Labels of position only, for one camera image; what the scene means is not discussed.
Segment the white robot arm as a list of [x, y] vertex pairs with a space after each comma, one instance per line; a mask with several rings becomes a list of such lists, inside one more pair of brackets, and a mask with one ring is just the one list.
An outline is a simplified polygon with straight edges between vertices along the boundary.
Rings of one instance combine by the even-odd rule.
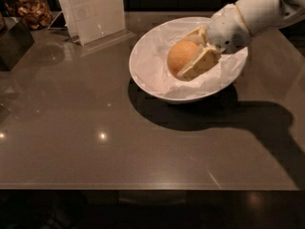
[[304, 18], [305, 0], [238, 0], [216, 12], [208, 24], [184, 38], [199, 44], [192, 59], [175, 75], [191, 81], [213, 68], [222, 54], [236, 53], [268, 28], [285, 28]]

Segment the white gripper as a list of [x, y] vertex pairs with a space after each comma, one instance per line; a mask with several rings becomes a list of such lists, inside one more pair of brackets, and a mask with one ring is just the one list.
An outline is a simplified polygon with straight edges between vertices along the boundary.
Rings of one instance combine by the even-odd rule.
[[[192, 81], [218, 63], [220, 52], [239, 52], [251, 44], [252, 37], [237, 6], [229, 4], [211, 17], [208, 26], [196, 27], [183, 36], [182, 41], [191, 41], [199, 46], [176, 75], [179, 80]], [[206, 47], [208, 42], [214, 47]]]

